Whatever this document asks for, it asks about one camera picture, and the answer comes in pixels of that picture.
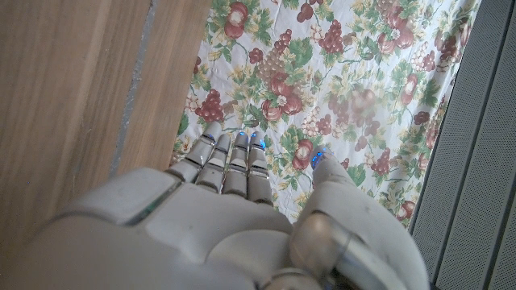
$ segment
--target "floral fabric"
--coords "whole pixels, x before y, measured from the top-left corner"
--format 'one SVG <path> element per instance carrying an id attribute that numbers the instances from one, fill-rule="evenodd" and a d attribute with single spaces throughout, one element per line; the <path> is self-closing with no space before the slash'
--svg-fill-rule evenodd
<path id="1" fill-rule="evenodd" d="M 264 131 L 275 207 L 295 221 L 327 145 L 408 225 L 480 0 L 214 0 L 174 157 L 203 127 Z"/>

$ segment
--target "robotic hand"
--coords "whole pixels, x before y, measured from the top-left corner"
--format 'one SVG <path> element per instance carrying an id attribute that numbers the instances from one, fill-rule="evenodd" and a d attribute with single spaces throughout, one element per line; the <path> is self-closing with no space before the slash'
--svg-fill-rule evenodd
<path id="1" fill-rule="evenodd" d="M 329 149 L 291 226 L 273 209 L 263 135 L 211 123 L 166 172 L 136 169 L 74 201 L 29 243 L 5 288 L 428 289 L 397 220 Z"/>

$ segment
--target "gray vent slat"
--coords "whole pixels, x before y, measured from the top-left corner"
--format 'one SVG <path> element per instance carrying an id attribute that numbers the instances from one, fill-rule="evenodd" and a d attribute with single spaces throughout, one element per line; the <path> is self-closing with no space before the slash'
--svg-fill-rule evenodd
<path id="1" fill-rule="evenodd" d="M 444 251 L 437 287 L 480 289 L 489 281 L 516 172 L 516 14 L 489 95 Z"/>
<path id="2" fill-rule="evenodd" d="M 422 193 L 412 234 L 425 259 L 430 281 L 437 279 L 511 2 L 487 2 L 479 9 Z"/>
<path id="3" fill-rule="evenodd" d="M 489 289 L 516 289 L 516 203 L 513 201 Z"/>

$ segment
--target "robot finger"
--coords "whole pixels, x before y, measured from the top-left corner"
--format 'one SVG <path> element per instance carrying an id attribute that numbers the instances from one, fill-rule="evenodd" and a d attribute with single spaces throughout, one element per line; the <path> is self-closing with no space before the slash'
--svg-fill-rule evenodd
<path id="1" fill-rule="evenodd" d="M 199 177 L 195 184 L 210 190 L 214 193 L 220 193 L 223 186 L 224 166 L 226 165 L 227 153 L 229 151 L 231 139 L 228 135 L 221 135 L 218 138 L 217 145 L 206 166 L 199 172 Z"/>
<path id="2" fill-rule="evenodd" d="M 264 149 L 263 133 L 258 131 L 252 133 L 248 159 L 248 200 L 272 206 L 273 191 L 268 178 Z"/>
<path id="3" fill-rule="evenodd" d="M 166 172 L 179 177 L 184 182 L 193 182 L 199 170 L 206 164 L 215 146 L 215 140 L 218 139 L 221 133 L 222 127 L 218 122 L 210 123 L 201 137 L 192 146 L 188 155 L 167 169 Z"/>
<path id="4" fill-rule="evenodd" d="M 246 171 L 248 169 L 248 145 L 249 138 L 244 132 L 239 132 L 235 138 L 235 144 L 229 161 L 229 169 L 224 180 L 223 194 L 235 194 L 248 197 L 248 181 Z"/>

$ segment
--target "wooden panel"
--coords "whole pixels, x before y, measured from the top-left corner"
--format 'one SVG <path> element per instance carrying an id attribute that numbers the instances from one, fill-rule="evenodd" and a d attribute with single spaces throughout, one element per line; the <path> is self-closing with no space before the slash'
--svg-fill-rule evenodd
<path id="1" fill-rule="evenodd" d="M 108 176 L 149 1 L 0 3 L 0 269 Z"/>
<path id="2" fill-rule="evenodd" d="M 119 173 L 168 167 L 209 9 L 209 0 L 159 1 Z"/>

